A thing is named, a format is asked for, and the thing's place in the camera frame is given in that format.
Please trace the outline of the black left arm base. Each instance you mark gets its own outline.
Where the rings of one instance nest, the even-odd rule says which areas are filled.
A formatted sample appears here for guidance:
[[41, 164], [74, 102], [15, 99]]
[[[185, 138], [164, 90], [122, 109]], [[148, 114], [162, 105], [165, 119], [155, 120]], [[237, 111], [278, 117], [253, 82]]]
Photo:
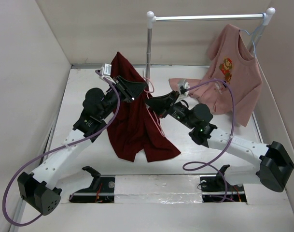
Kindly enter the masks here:
[[89, 187], [72, 193], [69, 197], [70, 203], [114, 203], [115, 175], [101, 175], [90, 166], [82, 170], [92, 176]]

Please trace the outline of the pink wire hanger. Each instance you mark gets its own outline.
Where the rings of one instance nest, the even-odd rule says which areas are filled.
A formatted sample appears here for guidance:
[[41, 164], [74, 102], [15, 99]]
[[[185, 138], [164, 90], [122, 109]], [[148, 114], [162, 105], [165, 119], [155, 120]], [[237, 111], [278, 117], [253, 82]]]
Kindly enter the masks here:
[[[144, 92], [146, 93], [146, 97], [147, 99], [149, 100], [151, 98], [151, 94], [154, 93], [154, 86], [151, 82], [151, 80], [147, 77], [143, 77], [144, 81], [147, 83], [147, 90], [144, 90]], [[149, 105], [146, 106], [146, 108], [148, 109], [148, 114], [149, 116], [151, 117], [154, 125], [156, 126], [158, 132], [161, 134], [162, 137], [165, 137], [165, 133], [161, 127], [161, 124], [160, 124], [160, 119], [157, 115], [157, 113], [155, 112], [154, 110], [154, 107], [150, 108]]]

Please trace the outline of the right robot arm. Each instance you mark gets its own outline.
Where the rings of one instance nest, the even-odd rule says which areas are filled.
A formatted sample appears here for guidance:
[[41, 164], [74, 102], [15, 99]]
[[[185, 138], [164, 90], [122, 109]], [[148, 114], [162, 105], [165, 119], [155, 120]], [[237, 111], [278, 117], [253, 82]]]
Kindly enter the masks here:
[[283, 192], [294, 169], [294, 163], [281, 143], [255, 143], [230, 135], [210, 123], [213, 116], [207, 105], [199, 103], [188, 109], [177, 99], [179, 93], [146, 99], [145, 103], [160, 118], [170, 115], [191, 131], [197, 144], [222, 150], [249, 163], [246, 166], [224, 165], [215, 178], [217, 188], [226, 190], [232, 185], [262, 184], [274, 192]]

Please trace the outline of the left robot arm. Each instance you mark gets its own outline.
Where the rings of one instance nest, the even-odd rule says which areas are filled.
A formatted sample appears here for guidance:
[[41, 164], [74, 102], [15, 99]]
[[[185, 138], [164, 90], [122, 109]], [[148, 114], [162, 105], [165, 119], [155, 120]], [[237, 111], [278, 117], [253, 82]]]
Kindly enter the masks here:
[[121, 102], [133, 102], [147, 87], [146, 82], [127, 81], [120, 76], [113, 81], [107, 77], [103, 80], [110, 88], [103, 92], [95, 87], [86, 92], [80, 117], [61, 148], [30, 174], [23, 172], [17, 179], [21, 198], [43, 216], [52, 213], [61, 200], [62, 190], [56, 184], [62, 173], [107, 128], [105, 119], [119, 109]]

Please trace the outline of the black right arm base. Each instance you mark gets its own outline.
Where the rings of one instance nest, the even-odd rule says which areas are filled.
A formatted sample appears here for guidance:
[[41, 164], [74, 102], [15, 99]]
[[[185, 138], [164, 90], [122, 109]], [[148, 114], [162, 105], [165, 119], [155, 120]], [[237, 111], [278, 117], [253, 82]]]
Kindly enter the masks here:
[[223, 179], [224, 172], [229, 165], [224, 165], [219, 170], [213, 165], [209, 165], [209, 167], [215, 172], [200, 175], [200, 183], [197, 185], [197, 189], [201, 191], [203, 203], [247, 202], [243, 186], [230, 185]]

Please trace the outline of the dark red t shirt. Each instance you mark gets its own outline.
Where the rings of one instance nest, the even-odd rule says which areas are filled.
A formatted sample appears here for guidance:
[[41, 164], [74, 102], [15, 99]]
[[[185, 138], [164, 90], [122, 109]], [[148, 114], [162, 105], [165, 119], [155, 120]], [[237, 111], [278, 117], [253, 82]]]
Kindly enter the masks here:
[[146, 88], [132, 103], [123, 102], [107, 128], [110, 143], [118, 158], [130, 162], [144, 150], [148, 162], [169, 160], [181, 154], [160, 132], [159, 118], [146, 108], [144, 100], [151, 97]]

